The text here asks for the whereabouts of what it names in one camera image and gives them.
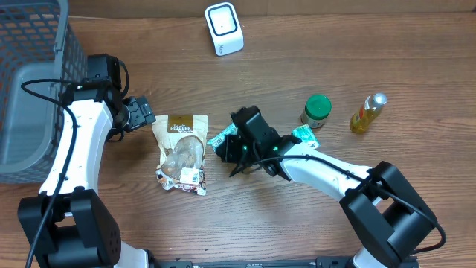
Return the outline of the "teal tissue pack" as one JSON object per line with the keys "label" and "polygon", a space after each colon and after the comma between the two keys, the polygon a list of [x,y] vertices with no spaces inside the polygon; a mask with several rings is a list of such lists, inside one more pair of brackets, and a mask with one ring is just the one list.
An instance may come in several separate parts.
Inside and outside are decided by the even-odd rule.
{"label": "teal tissue pack", "polygon": [[214,138],[208,140],[207,145],[210,145],[214,151],[216,151],[217,147],[220,146],[224,141],[227,135],[236,135],[237,134],[237,127],[234,123],[231,123],[228,127],[226,127],[220,134],[215,136]]}

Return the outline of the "small teal white box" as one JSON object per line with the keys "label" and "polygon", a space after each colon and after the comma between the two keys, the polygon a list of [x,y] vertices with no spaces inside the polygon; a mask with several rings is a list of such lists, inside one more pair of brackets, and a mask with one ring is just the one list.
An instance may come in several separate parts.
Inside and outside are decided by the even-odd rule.
{"label": "small teal white box", "polygon": [[292,135],[296,138],[299,138],[303,143],[307,144],[313,150],[318,150],[321,146],[308,124],[304,124],[293,129]]}

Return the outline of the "brown snack packet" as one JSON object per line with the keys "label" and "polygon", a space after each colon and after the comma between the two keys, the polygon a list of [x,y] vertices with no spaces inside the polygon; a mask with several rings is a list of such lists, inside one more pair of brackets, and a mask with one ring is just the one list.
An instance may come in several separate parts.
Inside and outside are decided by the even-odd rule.
{"label": "brown snack packet", "polygon": [[206,194],[204,166],[208,127],[206,115],[155,117],[152,132],[160,150],[155,173],[164,190]]}

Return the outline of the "green lid white jar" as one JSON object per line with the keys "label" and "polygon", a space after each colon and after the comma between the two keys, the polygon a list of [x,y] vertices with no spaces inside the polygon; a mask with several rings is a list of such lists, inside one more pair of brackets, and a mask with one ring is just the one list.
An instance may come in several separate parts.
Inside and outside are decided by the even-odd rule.
{"label": "green lid white jar", "polygon": [[310,128],[317,129],[325,124],[331,110],[332,104],[327,96],[313,95],[307,100],[300,119]]}

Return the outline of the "yellow liquid bottle silver cap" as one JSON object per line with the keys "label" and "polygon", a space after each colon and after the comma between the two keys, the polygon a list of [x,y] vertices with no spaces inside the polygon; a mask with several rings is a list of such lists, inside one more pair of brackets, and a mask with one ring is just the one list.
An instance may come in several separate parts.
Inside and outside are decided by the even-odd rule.
{"label": "yellow liquid bottle silver cap", "polygon": [[350,119],[350,130],[353,133],[362,134],[368,131],[373,121],[380,115],[387,96],[384,93],[375,93],[366,98],[359,110]]}

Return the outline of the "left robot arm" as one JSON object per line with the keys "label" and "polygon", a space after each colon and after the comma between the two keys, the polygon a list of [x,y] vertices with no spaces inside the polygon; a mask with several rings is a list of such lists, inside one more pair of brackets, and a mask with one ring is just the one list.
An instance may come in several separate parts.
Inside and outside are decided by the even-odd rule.
{"label": "left robot arm", "polygon": [[39,194],[21,199],[18,218],[30,244],[26,266],[159,267],[147,249],[122,241],[114,217],[98,196],[103,148],[155,122],[145,97],[130,97],[124,62],[108,54],[87,59],[87,75],[52,102],[62,109],[59,147]]}

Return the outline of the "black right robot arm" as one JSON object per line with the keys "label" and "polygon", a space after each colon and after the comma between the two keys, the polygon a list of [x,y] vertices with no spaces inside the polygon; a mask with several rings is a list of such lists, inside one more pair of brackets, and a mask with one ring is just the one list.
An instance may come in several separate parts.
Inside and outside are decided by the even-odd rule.
{"label": "black right robot arm", "polygon": [[397,167],[353,165],[312,148],[297,135],[279,135],[255,107],[231,114],[233,123],[209,144],[232,174],[254,165],[318,189],[338,201],[362,249],[350,257],[319,257],[317,267],[418,267],[421,242],[440,229],[434,212]]}

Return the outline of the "white barcode scanner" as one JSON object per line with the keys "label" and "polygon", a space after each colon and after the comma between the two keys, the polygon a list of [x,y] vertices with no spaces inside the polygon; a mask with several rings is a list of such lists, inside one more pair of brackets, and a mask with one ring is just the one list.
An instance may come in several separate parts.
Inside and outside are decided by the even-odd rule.
{"label": "white barcode scanner", "polygon": [[211,5],[205,19],[217,56],[222,57],[244,48],[244,35],[235,7],[230,2]]}

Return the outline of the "grey plastic shopping basket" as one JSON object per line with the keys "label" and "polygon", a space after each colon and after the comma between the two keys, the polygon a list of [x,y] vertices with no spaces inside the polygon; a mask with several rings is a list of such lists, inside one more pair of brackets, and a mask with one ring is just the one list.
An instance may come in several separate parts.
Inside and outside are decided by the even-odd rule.
{"label": "grey plastic shopping basket", "polygon": [[66,1],[1,2],[1,182],[44,182],[62,133],[62,110],[29,95],[58,98],[59,80],[80,81],[87,56],[68,23]]}

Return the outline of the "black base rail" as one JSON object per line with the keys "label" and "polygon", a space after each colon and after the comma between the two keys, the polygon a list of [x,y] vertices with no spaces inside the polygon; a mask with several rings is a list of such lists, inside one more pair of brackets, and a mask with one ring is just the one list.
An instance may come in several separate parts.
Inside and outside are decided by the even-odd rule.
{"label": "black base rail", "polygon": [[349,256],[317,257],[315,260],[281,261],[222,261],[193,263],[192,261],[157,261],[152,259],[149,267],[154,268],[351,268]]}

